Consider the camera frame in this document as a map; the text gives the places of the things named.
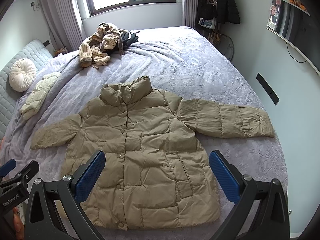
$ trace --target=hanging coat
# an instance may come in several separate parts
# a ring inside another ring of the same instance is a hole
[[[217,0],[218,23],[240,23],[239,11],[235,0]]]
[[[240,23],[239,11],[237,9],[235,0],[217,0],[217,8],[215,8],[213,5],[210,6],[212,7],[211,15],[217,18],[218,23]],[[198,0],[196,27],[202,28],[198,24],[200,18],[210,20],[208,18],[210,14],[207,13],[208,8],[209,6],[207,5],[207,0]]]

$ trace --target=blue gripper pad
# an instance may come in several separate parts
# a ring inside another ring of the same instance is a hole
[[[237,204],[240,200],[239,184],[215,151],[210,153],[209,164],[227,199]]]
[[[12,171],[17,166],[14,159],[9,160],[3,166],[0,167],[0,177],[6,176],[10,171]]]
[[[91,162],[81,179],[79,179],[79,182],[75,185],[74,196],[78,203],[87,200],[105,165],[106,156],[103,152],[100,152]]]

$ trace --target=bed sheet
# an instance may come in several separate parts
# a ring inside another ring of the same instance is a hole
[[[263,109],[252,88],[236,68],[204,37],[188,27],[142,30],[139,42],[132,44],[124,55],[112,54],[107,66],[99,70],[81,69],[76,52],[49,60],[36,82],[44,74],[64,68],[60,81],[48,94],[38,114],[23,121],[18,109],[33,86],[18,102],[0,151],[1,163],[14,158],[17,168],[11,176],[31,160],[39,162],[40,171],[34,179],[60,179],[66,146],[30,150],[31,138],[44,125],[55,123],[69,114],[78,113],[87,101],[98,96],[105,83],[131,81],[148,75],[153,88],[171,91],[185,99],[203,98],[223,104],[249,105]],[[286,191],[287,170],[277,137],[211,138],[196,135],[208,153],[219,150],[242,174],[256,180],[278,178]],[[210,239],[229,214],[229,202],[219,186],[220,218],[191,228],[161,230],[110,230],[99,228],[106,239]],[[242,229],[247,231],[258,203]]]

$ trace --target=wall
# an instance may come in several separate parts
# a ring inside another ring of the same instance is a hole
[[[222,33],[232,38],[232,63],[265,105],[279,136],[288,169],[290,228],[298,236],[320,202],[320,77],[309,63],[292,59],[285,41],[266,29],[271,0],[235,1],[241,24],[225,24]],[[290,45],[289,50],[304,61]],[[276,106],[255,79],[258,72],[278,95]]]
[[[181,26],[182,3],[133,5],[91,16],[82,22],[87,36],[92,35],[101,22],[126,30]]]
[[[37,4],[36,0],[15,1],[0,22],[0,70],[30,41],[50,41],[49,28],[42,9],[33,11],[30,6],[33,1]],[[53,53],[51,42],[47,49]]]

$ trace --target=round white pillow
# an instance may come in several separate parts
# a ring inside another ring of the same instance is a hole
[[[36,79],[37,68],[31,59],[21,58],[13,63],[9,83],[17,92],[26,91]]]

